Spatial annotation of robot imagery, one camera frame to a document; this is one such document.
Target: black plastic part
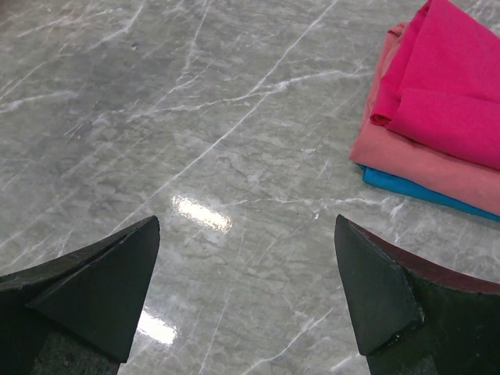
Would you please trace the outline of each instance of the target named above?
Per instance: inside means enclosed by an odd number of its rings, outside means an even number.
[[[335,248],[372,375],[500,373],[500,284],[438,266],[343,216]]]
[[[0,374],[116,374],[127,360],[158,249],[153,216],[0,277]]]

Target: salmon pink cloth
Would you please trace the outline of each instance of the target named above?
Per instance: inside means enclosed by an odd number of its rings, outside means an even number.
[[[448,0],[429,0],[382,77],[371,120],[500,170],[500,38]]]
[[[500,215],[499,171],[437,152],[370,122],[380,79],[398,51],[405,27],[401,23],[386,35],[350,159]]]

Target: marble floor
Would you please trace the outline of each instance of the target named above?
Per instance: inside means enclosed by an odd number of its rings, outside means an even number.
[[[500,3],[457,0],[500,33]],[[123,375],[368,374],[338,214],[500,282],[500,226],[348,161],[384,32],[423,0],[0,0],[0,274],[161,222]]]

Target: pink cloth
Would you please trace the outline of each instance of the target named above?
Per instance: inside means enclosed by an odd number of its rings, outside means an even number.
[[[371,120],[432,149],[500,170],[500,39],[448,0],[408,25]]]
[[[370,122],[380,79],[398,51],[404,31],[401,23],[387,33],[350,159],[500,215],[500,172],[434,151]]]

